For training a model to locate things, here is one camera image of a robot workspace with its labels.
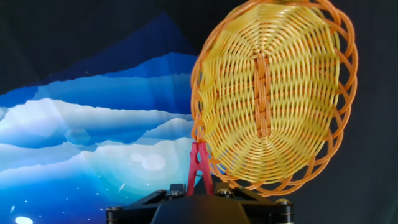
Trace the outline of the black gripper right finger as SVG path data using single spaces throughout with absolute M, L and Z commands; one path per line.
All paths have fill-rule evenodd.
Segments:
M 255 219 L 258 219 L 257 223 L 294 223 L 294 206 L 287 199 L 280 198 L 274 202 L 244 187 L 230 187 L 223 182 L 215 184 L 214 193 L 216 196 L 230 198 L 234 202 L 238 202 L 245 215 L 252 218 L 254 223 Z

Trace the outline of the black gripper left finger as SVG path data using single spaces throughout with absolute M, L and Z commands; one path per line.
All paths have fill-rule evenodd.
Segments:
M 128 205 L 106 209 L 106 224 L 150 224 L 162 204 L 185 196 L 185 184 L 171 184 L 169 189 L 160 189 Z

